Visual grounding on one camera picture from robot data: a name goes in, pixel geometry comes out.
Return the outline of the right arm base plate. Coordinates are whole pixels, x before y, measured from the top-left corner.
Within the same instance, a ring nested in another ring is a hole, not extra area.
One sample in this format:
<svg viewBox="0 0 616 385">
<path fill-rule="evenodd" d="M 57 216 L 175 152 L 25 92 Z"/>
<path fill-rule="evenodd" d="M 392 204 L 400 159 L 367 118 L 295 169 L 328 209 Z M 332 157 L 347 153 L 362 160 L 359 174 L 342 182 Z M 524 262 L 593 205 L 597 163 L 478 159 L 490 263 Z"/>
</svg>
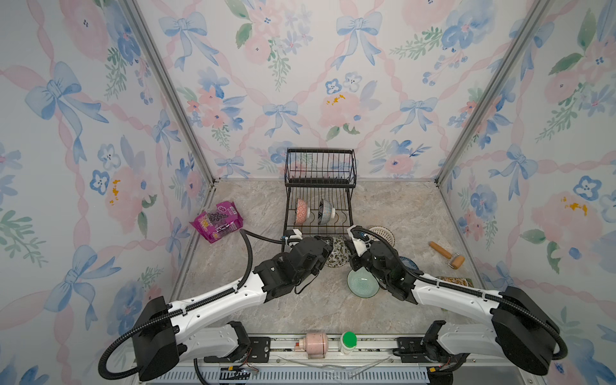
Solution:
<svg viewBox="0 0 616 385">
<path fill-rule="evenodd" d="M 400 337 L 392 354 L 401 358 L 403 363 L 453 364 L 465 362 L 468 354 L 454 355 L 447 352 L 436 339 L 428 337 Z"/>
</svg>

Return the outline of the dark blue striped bowl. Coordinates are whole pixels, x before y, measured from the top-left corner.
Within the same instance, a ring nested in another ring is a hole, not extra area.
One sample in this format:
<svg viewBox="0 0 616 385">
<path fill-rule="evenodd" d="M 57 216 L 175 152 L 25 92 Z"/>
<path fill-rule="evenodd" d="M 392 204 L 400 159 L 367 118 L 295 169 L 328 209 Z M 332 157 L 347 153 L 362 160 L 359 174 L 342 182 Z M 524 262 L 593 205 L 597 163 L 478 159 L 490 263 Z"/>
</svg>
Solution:
<svg viewBox="0 0 616 385">
<path fill-rule="evenodd" d="M 328 225 L 335 218 L 335 207 L 326 199 L 319 202 L 318 221 L 321 226 Z"/>
</svg>

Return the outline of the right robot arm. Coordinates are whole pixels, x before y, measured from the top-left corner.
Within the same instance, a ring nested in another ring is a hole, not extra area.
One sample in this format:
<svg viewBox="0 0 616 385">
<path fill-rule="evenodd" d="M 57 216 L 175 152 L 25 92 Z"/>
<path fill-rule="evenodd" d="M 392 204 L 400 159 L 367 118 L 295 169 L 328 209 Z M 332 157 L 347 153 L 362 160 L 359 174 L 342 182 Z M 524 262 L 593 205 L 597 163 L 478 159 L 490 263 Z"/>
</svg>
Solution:
<svg viewBox="0 0 616 385">
<path fill-rule="evenodd" d="M 352 268 L 365 269 L 394 298 L 474 320 L 472 325 L 439 327 L 435 343 L 447 353 L 500 356 L 534 375 L 547 375 L 553 361 L 568 356 L 558 326 L 524 290 L 481 290 L 446 282 L 410 269 L 387 240 L 369 229 L 351 226 L 347 233 L 355 249 Z"/>
</svg>

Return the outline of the brown white lattice bowl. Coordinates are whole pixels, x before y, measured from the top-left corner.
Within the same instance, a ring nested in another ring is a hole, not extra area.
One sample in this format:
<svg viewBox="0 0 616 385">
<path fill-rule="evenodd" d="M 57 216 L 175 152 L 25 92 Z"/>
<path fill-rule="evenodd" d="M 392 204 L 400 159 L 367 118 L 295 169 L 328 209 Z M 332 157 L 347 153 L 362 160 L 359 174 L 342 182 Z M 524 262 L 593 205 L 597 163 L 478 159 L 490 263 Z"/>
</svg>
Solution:
<svg viewBox="0 0 616 385">
<path fill-rule="evenodd" d="M 380 237 L 385 239 L 391 246 L 396 244 L 396 238 L 389 229 L 383 226 L 373 226 L 369 229 L 372 233 L 378 234 Z"/>
</svg>

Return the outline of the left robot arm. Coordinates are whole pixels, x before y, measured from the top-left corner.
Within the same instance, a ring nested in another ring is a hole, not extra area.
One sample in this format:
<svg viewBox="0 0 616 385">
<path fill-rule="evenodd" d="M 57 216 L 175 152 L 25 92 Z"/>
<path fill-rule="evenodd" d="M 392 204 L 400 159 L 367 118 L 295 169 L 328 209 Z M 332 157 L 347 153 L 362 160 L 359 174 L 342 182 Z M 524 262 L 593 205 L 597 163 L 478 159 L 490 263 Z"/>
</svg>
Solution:
<svg viewBox="0 0 616 385">
<path fill-rule="evenodd" d="M 250 239 L 241 230 L 248 264 L 242 277 L 216 290 L 167 303 L 158 297 L 142 310 L 132 329 L 117 338 L 102 354 L 99 376 L 122 380 L 137 376 L 141 382 L 155 380 L 182 361 L 213 359 L 234 362 L 246 356 L 250 337 L 240 322 L 217 328 L 202 342 L 197 333 L 214 322 L 245 308 L 261 306 L 290 293 L 300 294 L 317 277 L 333 250 L 331 237 L 306 237 L 289 232 L 280 244 L 290 249 L 253 263 Z"/>
</svg>

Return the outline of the light green bowl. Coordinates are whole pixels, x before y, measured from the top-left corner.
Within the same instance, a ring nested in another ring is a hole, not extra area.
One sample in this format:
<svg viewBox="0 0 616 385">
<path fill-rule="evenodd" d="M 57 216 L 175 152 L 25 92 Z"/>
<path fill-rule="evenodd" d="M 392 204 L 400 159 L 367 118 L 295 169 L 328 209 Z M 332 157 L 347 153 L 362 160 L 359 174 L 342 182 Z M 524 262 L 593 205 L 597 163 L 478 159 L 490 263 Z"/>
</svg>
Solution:
<svg viewBox="0 0 616 385">
<path fill-rule="evenodd" d="M 359 298 L 374 297 L 380 290 L 376 278 L 365 268 L 350 271 L 347 276 L 347 286 Z"/>
</svg>

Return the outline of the red patterned bowl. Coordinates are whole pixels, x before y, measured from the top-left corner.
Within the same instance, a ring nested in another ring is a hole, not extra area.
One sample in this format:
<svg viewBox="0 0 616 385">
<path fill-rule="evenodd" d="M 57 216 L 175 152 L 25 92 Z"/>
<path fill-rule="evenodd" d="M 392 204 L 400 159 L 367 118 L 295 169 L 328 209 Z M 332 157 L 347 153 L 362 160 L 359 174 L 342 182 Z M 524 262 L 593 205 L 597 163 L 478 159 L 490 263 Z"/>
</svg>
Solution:
<svg viewBox="0 0 616 385">
<path fill-rule="evenodd" d="M 296 210 L 295 210 L 295 224 L 297 226 L 302 226 L 306 220 L 311 216 L 311 209 L 306 203 L 305 200 L 299 198 L 297 200 Z"/>
</svg>

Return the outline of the grey floral patterned bowl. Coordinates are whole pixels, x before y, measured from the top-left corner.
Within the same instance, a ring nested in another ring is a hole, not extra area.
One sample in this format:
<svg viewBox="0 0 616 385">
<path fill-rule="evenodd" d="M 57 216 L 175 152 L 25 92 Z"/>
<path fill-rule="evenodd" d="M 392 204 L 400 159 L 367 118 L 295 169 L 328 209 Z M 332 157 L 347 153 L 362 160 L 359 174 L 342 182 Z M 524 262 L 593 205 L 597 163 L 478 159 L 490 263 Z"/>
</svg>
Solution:
<svg viewBox="0 0 616 385">
<path fill-rule="evenodd" d="M 340 268 L 348 264 L 351 252 L 347 248 L 345 238 L 342 236 L 332 238 L 332 252 L 326 261 L 329 268 Z"/>
</svg>

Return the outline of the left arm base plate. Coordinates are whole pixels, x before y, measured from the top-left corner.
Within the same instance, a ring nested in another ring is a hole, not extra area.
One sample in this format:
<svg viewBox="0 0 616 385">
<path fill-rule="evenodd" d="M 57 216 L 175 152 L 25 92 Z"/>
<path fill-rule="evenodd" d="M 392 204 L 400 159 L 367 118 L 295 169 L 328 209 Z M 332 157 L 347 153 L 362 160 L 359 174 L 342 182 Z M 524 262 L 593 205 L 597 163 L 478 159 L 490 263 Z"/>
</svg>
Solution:
<svg viewBox="0 0 616 385">
<path fill-rule="evenodd" d="M 267 364 L 270 359 L 271 337 L 240 338 L 237 348 L 227 356 L 218 358 L 206 356 L 204 362 L 207 364 Z"/>
</svg>

